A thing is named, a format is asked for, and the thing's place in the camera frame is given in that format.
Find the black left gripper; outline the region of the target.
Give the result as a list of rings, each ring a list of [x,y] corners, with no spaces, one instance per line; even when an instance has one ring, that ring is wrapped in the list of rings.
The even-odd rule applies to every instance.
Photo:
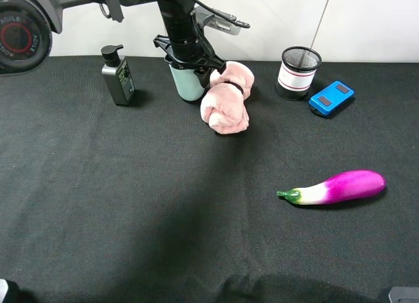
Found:
[[[167,36],[157,35],[153,43],[166,53],[166,63],[179,69],[193,69],[202,88],[210,86],[210,77],[214,71],[222,74],[227,67],[226,61],[215,53],[205,37],[187,39],[183,44],[176,44]]]

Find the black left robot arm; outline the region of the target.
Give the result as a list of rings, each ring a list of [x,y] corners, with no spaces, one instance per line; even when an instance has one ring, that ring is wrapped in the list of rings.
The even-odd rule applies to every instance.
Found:
[[[165,52],[153,39],[166,35],[157,3],[122,9],[121,23],[106,19],[97,3],[64,9],[62,32],[53,34],[51,56],[100,56],[106,45],[123,45],[137,88],[151,84],[177,93]]]

